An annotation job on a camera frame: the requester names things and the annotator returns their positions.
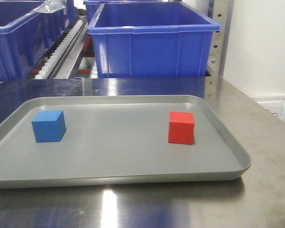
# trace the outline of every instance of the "tray rim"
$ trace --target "tray rim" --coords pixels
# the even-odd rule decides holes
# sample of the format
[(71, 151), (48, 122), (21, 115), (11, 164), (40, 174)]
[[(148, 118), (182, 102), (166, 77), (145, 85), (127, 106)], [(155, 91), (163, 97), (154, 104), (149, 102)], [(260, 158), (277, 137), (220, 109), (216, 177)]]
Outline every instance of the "tray rim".
[[(218, 117), (218, 115), (212, 110), (212, 108), (208, 105), (208, 103), (198, 97), (198, 96), (193, 96), (193, 95), (121, 95), (121, 96), (45, 96), (45, 97), (37, 97), (37, 98), (33, 98), (33, 99), (29, 99), (27, 101), (25, 101), (24, 103), (22, 103), (14, 112), (12, 112), (1, 124), (0, 124), (0, 131), (3, 130), (4, 131), (7, 131), (9, 132), (9, 130), (11, 130), (12, 128), (9, 127), (9, 125), (11, 125), (11, 122), (17, 122), (19, 123), (21, 121), (22, 118), (20, 119), (13, 119), (13, 116), (17, 113), (17, 112), (21, 112), (23, 111), (25, 114), (27, 114), (31, 109), (34, 109), (34, 108), (37, 108), (37, 107), (41, 107), (41, 106), (51, 106), (51, 104), (47, 104), (45, 102), (45, 100), (50, 100), (50, 99), (55, 99), (55, 100), (65, 100), (65, 99), (80, 99), (80, 100), (87, 100), (89, 101), (90, 99), (111, 99), (112, 101), (116, 100), (116, 99), (123, 99), (124, 97), (133, 97), (134, 99), (140, 99), (142, 98), (143, 100), (145, 100), (146, 102), (144, 102), (143, 104), (164, 104), (164, 102), (161, 102), (162, 100), (159, 100), (159, 102), (148, 102), (148, 99), (145, 99), (146, 97), (158, 97), (158, 98), (166, 98), (166, 97), (169, 97), (170, 99), (171, 98), (175, 98), (175, 99), (183, 99), (183, 98), (187, 98), (187, 100), (191, 100), (192, 98), (193, 99), (196, 99), (198, 102), (202, 102), (206, 107), (207, 109), (210, 109), (211, 110), (211, 115), (213, 115), (217, 122), (221, 125), (221, 127), (224, 128), (224, 131), (227, 132), (227, 134), (229, 134), (229, 136), (232, 137), (232, 139), (234, 140), (234, 142), (241, 148), (241, 150), (245, 153), (248, 161), (245, 163), (246, 165), (243, 166), (244, 168), (242, 169), (239, 169), (239, 170), (234, 170), (234, 171), (226, 171), (226, 172), (194, 172), (194, 173), (172, 173), (172, 174), (168, 174), (168, 173), (165, 173), (165, 174), (146, 174), (146, 175), (126, 175), (126, 176), (106, 176), (106, 177), (74, 177), (74, 178), (56, 178), (56, 179), (30, 179), (30, 180), (0, 180), (0, 186), (1, 185), (6, 185), (6, 182), (19, 182), (19, 183), (23, 183), (23, 182), (34, 182), (33, 185), (28, 183), (28, 184), (25, 184), (25, 186), (21, 186), (21, 188), (30, 188), (30, 187), (34, 187), (35, 185), (38, 185), (36, 184), (37, 182), (39, 181), (61, 181), (62, 183), (64, 181), (68, 182), (68, 181), (71, 181), (71, 182), (76, 182), (76, 180), (84, 180), (85, 183), (83, 184), (72, 184), (71, 186), (81, 186), (81, 185), (91, 185), (91, 184), (88, 184), (86, 182), (93, 182), (94, 180), (100, 180), (100, 179), (135, 179), (135, 178), (139, 178), (139, 179), (148, 179), (148, 178), (145, 178), (146, 176), (147, 177), (151, 177), (152, 179), (152, 176), (156, 176), (156, 177), (160, 177), (160, 176), (165, 176), (165, 175), (173, 175), (173, 176), (178, 176), (178, 175), (186, 175), (186, 176), (191, 176), (191, 175), (199, 175), (199, 174), (220, 174), (220, 175), (223, 175), (223, 173), (232, 173), (232, 172), (237, 172), (237, 175), (234, 175), (235, 178), (232, 178), (230, 180), (234, 180), (234, 179), (237, 179), (239, 177), (241, 177), (241, 175), (251, 166), (252, 164), (252, 161), (251, 161), (251, 157), (249, 155), (249, 153), (246, 151), (246, 149), (239, 143), (239, 141), (233, 136), (233, 134), (229, 131), (229, 129), (223, 124), (223, 122), (220, 120), (220, 118)], [(29, 107), (26, 107), (27, 105), (30, 105), (30, 103), (33, 103), (35, 107), (32, 107), (30, 109), (28, 109)], [(106, 104), (93, 104), (93, 105), (111, 105), (111, 104), (121, 104), (121, 105), (126, 105), (126, 104), (137, 104), (135, 102), (133, 103), (129, 103), (129, 102), (125, 102), (125, 103), (106, 103)], [(64, 106), (64, 104), (53, 104), (55, 106)], [(72, 104), (72, 106), (82, 106), (82, 105), (89, 105), (89, 104)], [(6, 136), (5, 133), (2, 134), (2, 136), (0, 137), (0, 141), (2, 139), (4, 139), (4, 137)], [(228, 181), (229, 179), (220, 179), (218, 178), (217, 180), (213, 180), (213, 181)], [(125, 181), (118, 181), (118, 182), (115, 182), (114, 180), (111, 181), (112, 184), (117, 184), (117, 183), (145, 183), (144, 181), (130, 181), (128, 182), (127, 180)], [(156, 182), (179, 182), (177, 180), (175, 181), (156, 181)], [(54, 187), (55, 185), (43, 185), (43, 187)]]

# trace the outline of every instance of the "plastic bag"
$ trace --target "plastic bag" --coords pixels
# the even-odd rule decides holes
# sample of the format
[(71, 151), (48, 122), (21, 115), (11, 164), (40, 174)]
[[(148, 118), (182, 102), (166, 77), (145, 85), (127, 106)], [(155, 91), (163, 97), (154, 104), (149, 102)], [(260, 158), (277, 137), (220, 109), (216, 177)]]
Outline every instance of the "plastic bag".
[(65, 8), (65, 5), (61, 0), (47, 0), (42, 2), (42, 4), (34, 9), (33, 12), (54, 13), (56, 11), (62, 10), (63, 8)]

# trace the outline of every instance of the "blue cube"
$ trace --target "blue cube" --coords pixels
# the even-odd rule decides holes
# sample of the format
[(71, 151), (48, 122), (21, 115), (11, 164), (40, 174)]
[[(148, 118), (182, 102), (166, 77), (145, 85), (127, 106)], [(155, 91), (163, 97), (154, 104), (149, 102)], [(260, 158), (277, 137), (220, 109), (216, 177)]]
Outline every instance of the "blue cube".
[(59, 142), (67, 130), (62, 110), (40, 111), (32, 125), (37, 143)]

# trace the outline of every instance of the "perforated metal upright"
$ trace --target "perforated metal upright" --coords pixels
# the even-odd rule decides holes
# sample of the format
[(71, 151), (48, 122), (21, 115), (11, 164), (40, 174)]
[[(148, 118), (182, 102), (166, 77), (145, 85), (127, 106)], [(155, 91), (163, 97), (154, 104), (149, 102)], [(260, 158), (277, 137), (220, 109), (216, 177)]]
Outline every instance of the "perforated metal upright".
[(207, 70), (211, 76), (223, 76), (234, 0), (209, 0), (208, 16), (221, 24), (213, 34)]

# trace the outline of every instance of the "bin rim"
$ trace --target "bin rim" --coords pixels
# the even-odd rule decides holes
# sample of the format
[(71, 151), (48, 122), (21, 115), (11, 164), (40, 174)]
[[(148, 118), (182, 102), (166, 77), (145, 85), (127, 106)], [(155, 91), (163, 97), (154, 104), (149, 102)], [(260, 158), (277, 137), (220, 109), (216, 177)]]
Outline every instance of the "bin rim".
[(146, 2), (127, 2), (127, 3), (102, 3), (98, 7), (95, 15), (93, 16), (89, 26), (88, 34), (90, 35), (104, 35), (104, 34), (146, 34), (146, 33), (179, 33), (179, 32), (214, 32), (220, 29), (220, 24), (215, 20), (207, 17), (198, 10), (189, 6), (183, 2), (160, 2), (159, 4), (181, 4), (192, 10), (194, 13), (202, 17), (209, 24), (199, 24), (199, 25), (154, 25), (154, 26), (120, 26), (120, 27), (96, 27), (96, 23), (100, 17), (100, 14), (105, 7), (105, 5), (111, 4), (147, 4)]
[(22, 26), (23, 24), (27, 23), (29, 20), (33, 19), (34, 17), (40, 14), (38, 12), (33, 12), (33, 10), (31, 10), (30, 12), (24, 14), (23, 16), (15, 19), (14, 21), (4, 26), (0, 26), (0, 34), (9, 34), (13, 32), (14, 30), (16, 30), (17, 28), (19, 28), (20, 26)]
[(139, 3), (139, 2), (161, 2), (161, 0), (137, 0), (133, 2), (133, 0), (84, 0), (84, 5), (99, 5), (103, 3)]

